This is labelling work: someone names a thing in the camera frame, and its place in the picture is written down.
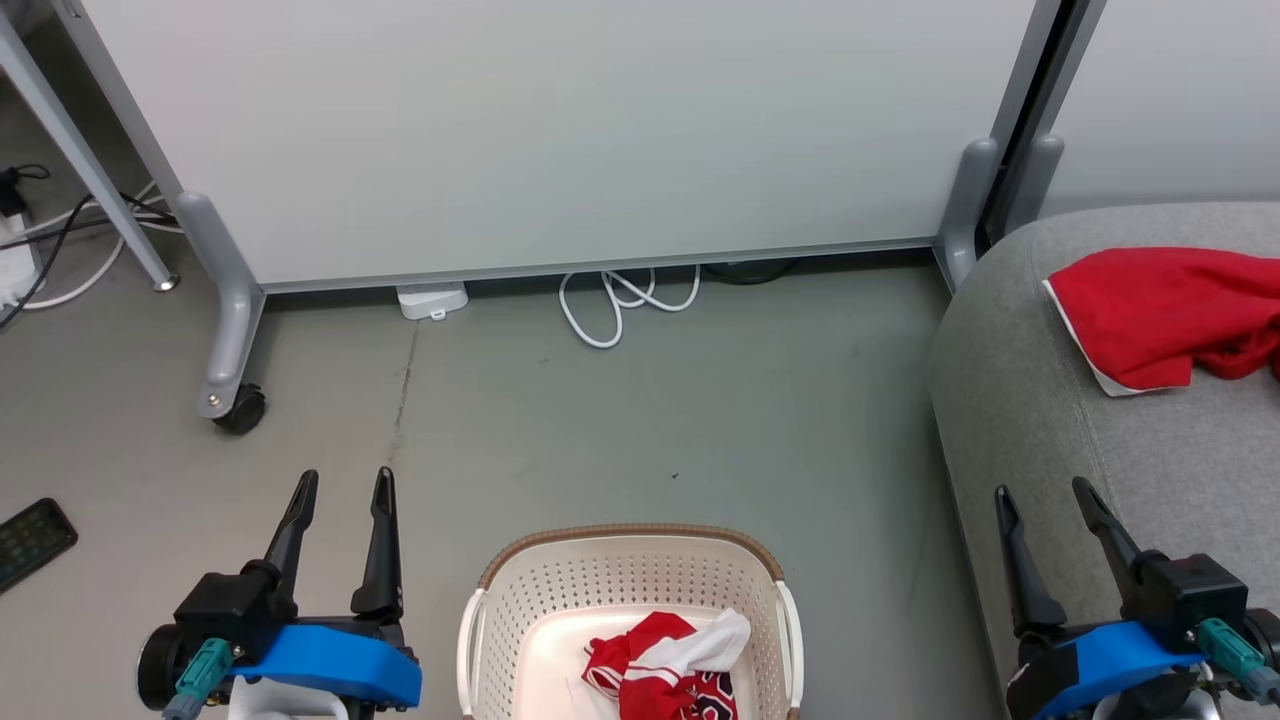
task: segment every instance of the white panel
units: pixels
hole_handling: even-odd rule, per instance
[[[932,236],[1029,0],[84,0],[264,283]]]
[[[1280,200],[1280,3],[1111,0],[1053,133],[1042,215]]]

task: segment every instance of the green connector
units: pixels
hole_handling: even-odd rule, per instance
[[[164,720],[196,720],[209,693],[232,669],[233,660],[230,643],[221,638],[205,641],[178,679],[178,694],[173,696],[160,716]]]
[[[1215,665],[1234,675],[1254,701],[1271,705],[1280,697],[1280,674],[1230,625],[1210,618],[1196,629],[1196,643]]]

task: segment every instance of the whiteboard stand leg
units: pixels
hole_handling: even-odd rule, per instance
[[[262,405],[257,409],[256,418],[244,423],[229,416],[241,411],[239,400],[243,397],[241,378],[248,363],[248,351],[253,347],[257,323],[262,319],[266,295],[253,279],[253,273],[250,272],[248,264],[244,263],[207,195],[183,192],[178,196],[175,208],[182,215],[182,225],[187,229],[187,237],[196,247],[196,254],[218,286],[218,329],[214,334],[214,348],[209,354],[205,387],[198,398],[200,415],[242,434],[257,424],[265,409]],[[259,392],[257,404],[261,402]],[[219,421],[224,418],[232,420],[234,427]]]
[[[146,233],[133,218],[133,213],[120,199],[111,179],[106,177],[106,170],[88,149],[84,136],[72,123],[67,109],[54,95],[54,88],[49,86],[49,81],[40,72],[36,60],[32,59],[27,46],[23,45],[22,38],[18,37],[18,32],[13,29],[13,24],[4,13],[0,13],[0,68],[4,68],[14,87],[18,88],[18,94],[31,106],[31,111],[40,119],[40,123],[45,126],[49,137],[67,155],[72,167],[76,168],[76,173],[84,182],[84,187],[102,205],[102,211],[111,219],[115,229],[124,238],[124,243],[137,255],[142,269],[151,277],[151,287],[157,292],[173,290],[178,284],[178,275],[170,273],[164,260],[156,255],[151,241],[147,240]]]
[[[1005,234],[1030,223],[1039,217],[1048,186],[1053,182],[1057,161],[1062,159],[1066,143],[1056,135],[1042,135],[1032,141],[1027,154],[1027,164],[1014,199],[1009,204],[1009,217],[1005,219]]]
[[[978,220],[998,163],[1000,143],[989,137],[970,142],[960,156],[938,240],[933,243],[933,255],[952,293],[978,261]]]

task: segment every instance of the laundry basket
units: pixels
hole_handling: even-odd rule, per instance
[[[573,717],[568,679],[591,638],[654,610],[695,628],[732,607],[751,639],[731,671],[741,720],[799,720],[804,643],[778,561],[750,537],[698,525],[593,525],[522,538],[480,577],[458,629],[467,720]]]

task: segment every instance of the concrete floor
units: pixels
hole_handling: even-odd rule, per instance
[[[122,187],[141,186],[100,105],[69,104]],[[37,217],[69,206],[78,183],[9,88],[0,118],[0,165],[58,174]],[[72,243],[51,292],[113,238]],[[442,323],[404,320],[385,291],[273,301],[250,375],[271,407],[234,438],[195,410],[214,287],[184,241],[155,240],[175,291],[151,292],[125,254],[82,299],[0,333],[0,516],[49,496],[81,533],[0,596],[6,716],[150,716],[132,684],[142,639],[202,573],[261,555],[308,468],[321,492],[296,597],[346,612],[383,464],[426,678],[407,717],[457,716],[457,623],[506,543],[628,520],[724,525],[778,557],[804,621],[806,716],[1001,715],[924,388],[946,306],[928,264],[712,282],[685,313],[630,311],[612,351],[573,337],[553,279],[475,284]],[[682,296],[678,275],[660,292]],[[603,292],[579,282],[571,302],[608,332]]]

